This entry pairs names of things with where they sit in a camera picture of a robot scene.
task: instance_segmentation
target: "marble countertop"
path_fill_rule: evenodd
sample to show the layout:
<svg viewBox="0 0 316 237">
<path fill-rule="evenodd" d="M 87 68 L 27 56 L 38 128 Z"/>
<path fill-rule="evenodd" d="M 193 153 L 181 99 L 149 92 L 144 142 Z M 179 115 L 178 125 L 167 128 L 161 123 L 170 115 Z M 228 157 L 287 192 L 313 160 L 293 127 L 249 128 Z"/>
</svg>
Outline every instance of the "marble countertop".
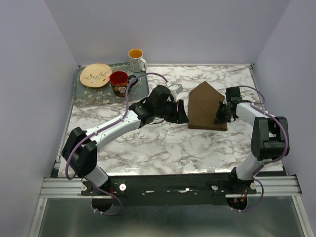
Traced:
<svg viewBox="0 0 316 237">
<path fill-rule="evenodd" d="M 147 72 L 164 75 L 171 83 L 182 84 L 179 99 L 188 111 L 189 92 L 206 81 L 220 93 L 230 86 L 254 86 L 249 68 L 242 66 L 168 66 L 149 67 Z M 164 84 L 148 76 L 149 88 Z M 259 101 L 256 92 L 241 88 L 245 100 Z M 75 127 L 98 126 L 120 115 L 124 103 L 88 108 L 73 108 L 67 135 Z M 230 172 L 250 154 L 252 126 L 241 119 L 228 124 L 228 131 L 188 129 L 187 124 L 146 125 L 112 141 L 98 153 L 98 165 L 109 175 L 148 175 L 180 173 Z M 58 177 L 65 177 L 66 161 L 62 158 Z M 282 170 L 277 162 L 266 171 Z"/>
</svg>

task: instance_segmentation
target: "plate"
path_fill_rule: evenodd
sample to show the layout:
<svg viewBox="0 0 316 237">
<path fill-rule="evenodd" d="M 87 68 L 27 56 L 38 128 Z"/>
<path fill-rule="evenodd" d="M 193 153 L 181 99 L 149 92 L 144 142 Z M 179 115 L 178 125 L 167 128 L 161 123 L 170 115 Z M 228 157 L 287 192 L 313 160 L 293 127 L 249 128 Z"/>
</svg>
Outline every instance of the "plate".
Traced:
<svg viewBox="0 0 316 237">
<path fill-rule="evenodd" d="M 80 82 L 88 87 L 103 87 L 109 82 L 111 74 L 110 66 L 103 63 L 91 64 L 82 71 Z"/>
</svg>

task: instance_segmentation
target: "patterned tray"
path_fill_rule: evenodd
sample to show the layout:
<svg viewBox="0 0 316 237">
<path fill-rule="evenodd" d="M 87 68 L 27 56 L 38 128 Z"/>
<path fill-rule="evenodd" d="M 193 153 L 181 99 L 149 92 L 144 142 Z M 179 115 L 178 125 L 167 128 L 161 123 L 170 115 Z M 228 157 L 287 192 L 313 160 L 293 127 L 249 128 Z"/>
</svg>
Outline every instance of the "patterned tray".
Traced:
<svg viewBox="0 0 316 237">
<path fill-rule="evenodd" d="M 124 71 L 128 75 L 139 76 L 145 72 L 135 73 L 131 71 L 129 63 L 109 64 L 113 72 Z M 86 66 L 82 66 L 75 72 L 74 84 L 74 105 L 87 107 L 94 105 L 105 105 L 125 101 L 125 97 L 118 97 L 113 94 L 110 82 L 100 88 L 91 88 L 81 84 L 80 74 Z M 128 95 L 129 100 L 140 100 L 149 94 L 147 76 L 138 79 L 138 82 L 131 88 Z"/>
</svg>

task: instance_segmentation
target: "screw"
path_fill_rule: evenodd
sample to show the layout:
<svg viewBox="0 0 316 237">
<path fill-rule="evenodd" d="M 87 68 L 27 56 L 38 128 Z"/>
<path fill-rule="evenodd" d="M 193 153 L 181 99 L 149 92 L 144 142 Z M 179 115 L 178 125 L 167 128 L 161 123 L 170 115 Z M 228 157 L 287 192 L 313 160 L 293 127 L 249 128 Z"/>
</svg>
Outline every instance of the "screw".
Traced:
<svg viewBox="0 0 316 237">
<path fill-rule="evenodd" d="M 218 186 L 217 185 L 212 185 L 211 187 L 212 187 L 212 190 L 214 190 L 214 191 L 218 190 Z"/>
<path fill-rule="evenodd" d="M 119 189 L 120 189 L 121 191 L 125 191 L 125 190 L 126 190 L 126 185 L 125 185 L 125 184 L 121 184 L 121 185 L 119 186 Z"/>
<path fill-rule="evenodd" d="M 88 189 L 88 187 L 84 184 L 81 185 L 81 191 L 86 191 Z"/>
<path fill-rule="evenodd" d="M 252 190 L 256 190 L 257 185 L 256 185 L 255 183 L 251 183 L 251 184 L 250 184 L 250 188 L 251 188 Z"/>
</svg>

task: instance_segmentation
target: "lavender wall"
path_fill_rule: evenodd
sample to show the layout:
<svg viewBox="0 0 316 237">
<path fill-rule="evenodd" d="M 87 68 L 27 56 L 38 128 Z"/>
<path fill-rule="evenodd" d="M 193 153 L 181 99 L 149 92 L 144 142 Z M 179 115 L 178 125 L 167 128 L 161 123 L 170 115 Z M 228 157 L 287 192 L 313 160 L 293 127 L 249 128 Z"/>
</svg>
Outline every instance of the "lavender wall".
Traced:
<svg viewBox="0 0 316 237">
<path fill-rule="evenodd" d="M 253 63 L 290 0 L 45 0 L 78 64 Z"/>
<path fill-rule="evenodd" d="M 284 159 L 297 174 L 316 234 L 316 1 L 292 0 L 255 64 L 269 112 L 285 116 L 291 150 Z"/>
<path fill-rule="evenodd" d="M 76 63 L 43 0 L 0 7 L 0 236 L 28 235 L 66 123 Z"/>
</svg>

